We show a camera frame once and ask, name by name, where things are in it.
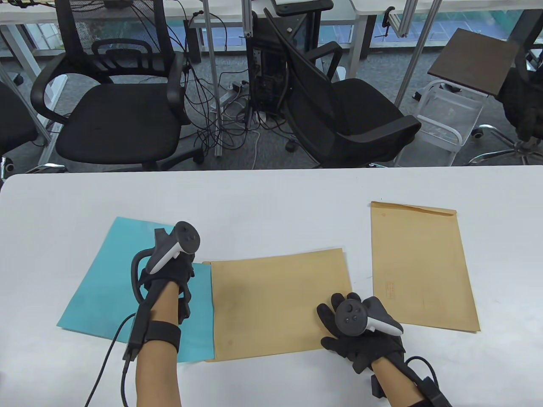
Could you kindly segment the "person's left hand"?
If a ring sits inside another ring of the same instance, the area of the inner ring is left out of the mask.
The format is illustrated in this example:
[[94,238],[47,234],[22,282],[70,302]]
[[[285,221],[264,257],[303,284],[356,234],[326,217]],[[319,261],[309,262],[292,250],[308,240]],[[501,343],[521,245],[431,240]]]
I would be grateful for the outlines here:
[[138,262],[148,254],[151,254],[151,249],[146,249],[138,253],[141,256],[137,256],[133,259],[132,262],[132,288],[134,291],[134,296],[136,297],[139,303],[144,301],[143,295],[141,293],[141,287],[148,292],[147,298],[153,294],[152,297],[159,297],[164,291],[165,285],[168,283],[174,283],[178,286],[178,322],[180,325],[190,317],[190,306],[189,302],[192,298],[192,294],[189,289],[189,281],[194,277],[193,269],[193,260],[195,258],[194,254],[186,254],[180,252],[180,254],[168,260],[159,271],[156,273],[150,273],[151,271],[151,261],[148,262],[147,266],[138,272]]

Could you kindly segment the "person's right hand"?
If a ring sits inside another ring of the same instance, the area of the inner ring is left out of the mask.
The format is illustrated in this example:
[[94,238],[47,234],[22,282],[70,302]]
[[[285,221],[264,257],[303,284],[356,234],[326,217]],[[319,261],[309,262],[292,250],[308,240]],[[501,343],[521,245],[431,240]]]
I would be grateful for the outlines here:
[[341,333],[335,323],[335,312],[339,305],[346,300],[359,301],[364,306],[368,306],[370,302],[370,298],[361,300],[357,293],[348,293],[347,296],[334,293],[331,296],[331,307],[327,304],[319,304],[316,307],[316,313],[323,326],[331,334],[330,337],[321,339],[322,347],[351,361],[353,370],[357,374],[360,374],[366,368],[372,368],[372,363],[380,358],[404,362],[405,349],[400,337],[379,331],[365,331],[358,337],[349,337]]

